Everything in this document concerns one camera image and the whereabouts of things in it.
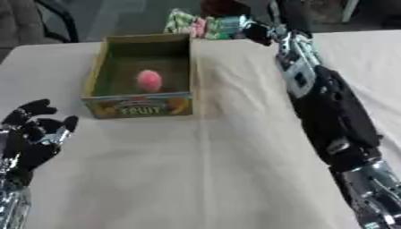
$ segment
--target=ball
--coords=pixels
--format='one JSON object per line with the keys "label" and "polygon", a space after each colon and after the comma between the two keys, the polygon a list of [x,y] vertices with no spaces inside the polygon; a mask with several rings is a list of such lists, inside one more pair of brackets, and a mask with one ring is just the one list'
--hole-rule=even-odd
{"label": "ball", "polygon": [[140,89],[149,92],[155,93],[160,91],[161,86],[163,84],[163,80],[155,71],[145,70],[138,74],[137,77],[137,85]]}

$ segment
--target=robotic hand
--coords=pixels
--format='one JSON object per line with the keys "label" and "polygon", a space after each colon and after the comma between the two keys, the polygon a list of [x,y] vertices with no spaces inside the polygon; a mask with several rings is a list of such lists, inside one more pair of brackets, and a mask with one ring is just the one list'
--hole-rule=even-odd
{"label": "robotic hand", "polygon": [[270,1],[269,12],[274,25],[244,15],[238,31],[265,46],[278,43],[294,110],[361,228],[401,228],[401,182],[379,152],[381,137],[362,103],[314,49],[302,2]]}
{"label": "robotic hand", "polygon": [[74,132],[78,117],[63,121],[53,115],[48,99],[18,107],[0,126],[0,229],[22,229],[30,209],[29,185],[36,168],[56,156]]}

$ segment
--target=white tablecloth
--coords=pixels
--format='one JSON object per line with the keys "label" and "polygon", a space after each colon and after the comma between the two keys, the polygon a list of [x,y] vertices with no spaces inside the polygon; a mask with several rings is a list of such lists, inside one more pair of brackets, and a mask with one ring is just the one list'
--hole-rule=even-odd
{"label": "white tablecloth", "polygon": [[[385,134],[401,175],[401,31],[319,34]],[[197,114],[100,121],[80,101],[99,44],[17,48],[0,66],[0,116],[50,98],[79,115],[31,185],[28,229],[358,228],[306,139],[274,64],[277,47],[195,41]]]}

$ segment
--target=fruit box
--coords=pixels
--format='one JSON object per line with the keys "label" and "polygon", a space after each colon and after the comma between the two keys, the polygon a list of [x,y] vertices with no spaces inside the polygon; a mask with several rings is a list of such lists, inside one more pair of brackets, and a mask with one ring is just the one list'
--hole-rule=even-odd
{"label": "fruit box", "polygon": [[[100,119],[192,113],[191,38],[184,34],[109,37],[85,82],[82,100]],[[137,76],[162,77],[157,93],[139,88]]]}

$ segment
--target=colorful object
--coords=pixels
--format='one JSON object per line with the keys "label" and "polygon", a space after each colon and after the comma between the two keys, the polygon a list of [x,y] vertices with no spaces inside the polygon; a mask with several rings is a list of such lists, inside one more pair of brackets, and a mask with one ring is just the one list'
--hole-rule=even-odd
{"label": "colorful object", "polygon": [[138,87],[149,93],[160,91],[162,84],[163,80],[161,76],[157,72],[151,70],[140,72],[137,78]]}
{"label": "colorful object", "polygon": [[206,34],[206,21],[202,18],[195,19],[191,26],[192,38],[203,38]]}
{"label": "colorful object", "polygon": [[168,16],[165,33],[191,33],[195,38],[218,39],[219,20],[198,16],[174,9]]}
{"label": "colorful object", "polygon": [[171,96],[136,96],[115,100],[93,100],[88,106],[97,118],[128,118],[143,116],[190,115],[192,96],[176,93]]}

